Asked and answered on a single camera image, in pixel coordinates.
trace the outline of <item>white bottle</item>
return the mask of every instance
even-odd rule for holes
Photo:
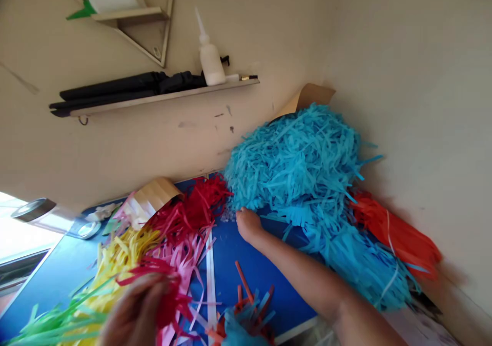
[[[220,85],[226,82],[224,67],[220,62],[220,55],[217,47],[210,43],[210,37],[205,33],[205,28],[201,22],[198,8],[195,7],[196,18],[200,26],[200,61],[207,86]]]

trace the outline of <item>brown paper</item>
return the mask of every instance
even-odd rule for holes
[[[123,205],[134,230],[139,231],[160,208],[183,193],[165,177],[158,177],[131,195]]]
[[[308,108],[312,103],[328,105],[335,94],[335,90],[315,84],[306,84],[272,119],[280,118],[286,114],[295,113],[300,109]]]

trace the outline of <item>white wall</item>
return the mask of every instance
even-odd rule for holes
[[[197,5],[231,56],[229,73],[258,74],[261,84],[100,113],[83,127],[50,114],[60,90],[160,67],[104,25],[65,21],[80,8],[73,0],[0,0],[0,62],[32,84],[0,67],[0,191],[83,209],[156,176],[224,166],[241,135],[315,76],[334,1],[175,0],[166,73],[200,73]]]
[[[468,344],[492,342],[491,22],[492,0],[339,0],[323,74],[386,155],[365,186],[442,250],[429,292]]]

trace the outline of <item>blue table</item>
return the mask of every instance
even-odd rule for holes
[[[193,184],[193,180],[188,180],[176,186],[179,190],[186,191],[187,187]],[[124,200],[123,198],[112,202],[118,203]],[[83,215],[94,211],[95,207],[86,209]],[[262,219],[262,222],[268,231],[278,237],[283,236],[285,224],[267,219]],[[74,288],[96,274],[97,268],[92,266],[97,257],[99,242],[107,240],[106,236],[101,235],[106,223],[107,221],[103,221],[99,232],[89,240],[64,236],[47,254],[0,318],[0,342],[19,333],[26,325],[31,309],[36,303],[39,304],[38,314],[51,310],[59,303],[66,307],[70,302],[69,294]],[[272,284],[275,286],[269,309],[276,311],[270,323],[276,335],[315,317],[315,312],[302,300],[278,269],[242,240],[234,221],[222,222],[219,217],[216,223],[217,227],[213,229],[212,235],[216,237],[213,246],[216,299],[217,302],[223,303],[217,307],[219,312],[223,312],[226,307],[233,306],[237,302],[237,286],[241,284],[241,280],[237,274],[235,261],[239,260],[253,292],[258,288],[260,295],[263,296]],[[294,229],[287,242],[294,247],[300,247],[305,245],[305,238],[302,237],[302,232]],[[206,287],[206,260],[200,264],[199,271]],[[193,298],[200,298],[202,287],[195,277],[190,284],[190,290]],[[207,300],[206,288],[204,300]],[[207,318],[206,306],[202,306],[200,314]],[[200,325],[197,324],[194,328],[205,340],[207,339]]]

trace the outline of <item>fingers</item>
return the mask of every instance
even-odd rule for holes
[[[146,294],[135,324],[135,331],[130,341],[131,345],[155,344],[157,311],[165,289],[165,284],[160,282],[154,285]]]
[[[145,292],[160,280],[162,280],[161,274],[151,273],[133,282],[113,307],[107,323],[112,325],[131,320],[135,314],[138,314]]]
[[[148,290],[156,283],[162,280],[163,275],[160,273],[150,273],[138,278],[133,282],[126,292],[126,296],[136,296]]]

